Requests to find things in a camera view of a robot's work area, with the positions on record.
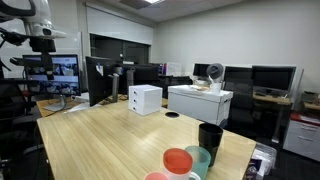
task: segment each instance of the light wood tabletop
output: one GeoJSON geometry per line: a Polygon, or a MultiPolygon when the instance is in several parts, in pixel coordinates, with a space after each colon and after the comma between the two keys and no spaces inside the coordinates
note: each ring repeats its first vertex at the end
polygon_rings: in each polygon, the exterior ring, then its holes
{"type": "MultiPolygon", "coordinates": [[[[164,152],[198,145],[202,122],[161,111],[141,116],[128,101],[40,118],[38,126],[55,179],[142,180],[162,171],[164,152]]],[[[256,142],[224,131],[207,179],[242,179],[256,142]]]]}
{"type": "Polygon", "coordinates": [[[278,103],[278,104],[282,104],[282,105],[290,105],[291,104],[289,98],[273,97],[273,96],[270,96],[270,95],[258,96],[255,93],[253,93],[253,99],[260,100],[260,101],[278,103]]]}
{"type": "Polygon", "coordinates": [[[313,103],[306,103],[306,102],[304,102],[303,104],[304,104],[304,107],[306,109],[313,109],[313,110],[320,111],[320,106],[319,105],[316,105],[316,104],[313,104],[313,103]]]}
{"type": "MultiPolygon", "coordinates": [[[[37,104],[37,107],[40,111],[41,117],[47,117],[47,116],[51,116],[53,114],[61,114],[61,113],[66,112],[67,110],[69,110],[69,109],[64,109],[64,110],[61,110],[58,112],[53,112],[53,111],[43,109],[44,107],[49,106],[50,104],[53,104],[53,103],[57,103],[57,102],[58,102],[58,99],[47,99],[47,100],[37,101],[36,104],[37,104]]],[[[67,105],[68,106],[74,107],[79,104],[80,104],[79,102],[72,101],[70,98],[67,98],[67,105]]]]}

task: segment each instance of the mug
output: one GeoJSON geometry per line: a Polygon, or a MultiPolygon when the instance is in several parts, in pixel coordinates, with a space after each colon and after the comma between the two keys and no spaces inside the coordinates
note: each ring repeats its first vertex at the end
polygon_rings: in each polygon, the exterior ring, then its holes
{"type": "Polygon", "coordinates": [[[164,174],[168,180],[201,180],[196,173],[191,172],[192,162],[187,151],[179,148],[168,149],[163,155],[164,174]]]}
{"type": "Polygon", "coordinates": [[[192,156],[192,169],[199,177],[204,180],[206,179],[208,166],[211,162],[210,153],[199,146],[188,146],[185,150],[192,156]]]}

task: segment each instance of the computer monitor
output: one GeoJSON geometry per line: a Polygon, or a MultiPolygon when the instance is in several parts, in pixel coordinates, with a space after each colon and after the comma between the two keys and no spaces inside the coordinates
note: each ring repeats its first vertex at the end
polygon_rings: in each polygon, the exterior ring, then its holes
{"type": "Polygon", "coordinates": [[[224,81],[227,79],[251,79],[252,68],[226,66],[224,73],[224,81]]]}
{"type": "MultiPolygon", "coordinates": [[[[41,61],[40,55],[23,55],[27,61],[41,61]]],[[[81,95],[78,56],[51,55],[53,80],[48,80],[43,67],[25,67],[27,80],[38,81],[29,91],[44,94],[81,95]]]]}
{"type": "Polygon", "coordinates": [[[90,106],[112,95],[112,75],[120,63],[109,58],[86,57],[90,106]]]}
{"type": "Polygon", "coordinates": [[[193,75],[200,77],[208,77],[207,69],[210,64],[194,64],[193,75]]]}
{"type": "Polygon", "coordinates": [[[275,92],[290,92],[296,67],[252,66],[253,86],[275,92]]]}
{"type": "Polygon", "coordinates": [[[127,71],[134,69],[133,74],[133,84],[142,85],[142,84],[154,84],[159,79],[158,66],[156,65],[139,65],[139,64],[122,64],[120,73],[120,82],[119,82],[119,93],[127,94],[128,93],[128,84],[127,84],[127,71]]]}

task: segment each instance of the box on desk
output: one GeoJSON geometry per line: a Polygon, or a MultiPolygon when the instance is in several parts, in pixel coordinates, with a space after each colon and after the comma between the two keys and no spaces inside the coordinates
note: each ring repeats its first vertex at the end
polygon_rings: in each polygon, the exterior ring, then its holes
{"type": "Polygon", "coordinates": [[[138,114],[147,115],[161,110],[162,88],[151,85],[129,87],[128,108],[138,114]]]}
{"type": "Polygon", "coordinates": [[[229,116],[233,92],[197,91],[188,85],[169,86],[168,109],[189,117],[219,125],[229,116]]]}

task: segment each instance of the desk drawer unit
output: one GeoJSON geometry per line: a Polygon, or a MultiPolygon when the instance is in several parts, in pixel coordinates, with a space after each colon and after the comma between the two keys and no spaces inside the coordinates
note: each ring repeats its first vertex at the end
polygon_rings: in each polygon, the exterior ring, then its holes
{"type": "Polygon", "coordinates": [[[151,85],[129,87],[128,108],[138,114],[147,115],[161,110],[162,88],[151,85]]]}
{"type": "Polygon", "coordinates": [[[320,128],[311,124],[290,121],[288,132],[298,134],[306,138],[320,140],[320,128]]]}
{"type": "Polygon", "coordinates": [[[320,161],[319,127],[290,120],[283,149],[320,161]]]}
{"type": "Polygon", "coordinates": [[[129,102],[145,107],[159,105],[162,102],[162,88],[151,85],[129,87],[129,102]]]}

